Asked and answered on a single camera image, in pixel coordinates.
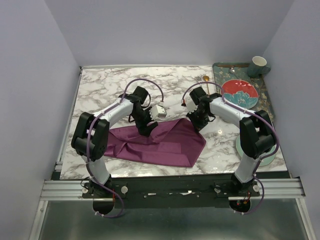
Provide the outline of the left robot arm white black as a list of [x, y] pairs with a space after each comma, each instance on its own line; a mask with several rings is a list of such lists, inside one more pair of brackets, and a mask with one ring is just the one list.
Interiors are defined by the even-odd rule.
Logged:
[[151, 108], [143, 108], [149, 96], [145, 88], [138, 86], [133, 93], [118, 97], [100, 113], [84, 112], [78, 119], [71, 147], [85, 161], [90, 179], [95, 183], [93, 191], [101, 198], [107, 197], [111, 191], [108, 183], [111, 175], [102, 159], [107, 150], [110, 128], [129, 116], [134, 119], [138, 133], [148, 137], [158, 126], [157, 122], [152, 123]]

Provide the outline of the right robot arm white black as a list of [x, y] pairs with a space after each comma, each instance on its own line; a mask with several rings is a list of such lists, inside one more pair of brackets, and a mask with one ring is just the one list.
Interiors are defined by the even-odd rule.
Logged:
[[181, 105], [187, 108], [187, 117], [194, 129], [199, 132], [210, 122], [210, 117], [219, 116], [239, 129], [240, 146], [243, 155], [233, 174], [230, 191], [241, 196], [248, 190], [248, 184], [260, 162], [274, 155], [279, 148], [279, 138], [272, 126], [269, 114], [264, 111], [252, 111], [226, 100], [223, 93], [206, 94], [202, 87], [193, 89], [190, 100], [182, 96]]

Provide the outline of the purple cloth napkin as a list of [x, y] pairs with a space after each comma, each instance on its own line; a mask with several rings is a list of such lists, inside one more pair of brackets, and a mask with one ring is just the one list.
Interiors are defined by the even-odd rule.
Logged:
[[150, 136], [135, 126], [111, 129], [104, 155], [133, 162], [191, 168], [206, 145], [186, 118], [160, 122]]

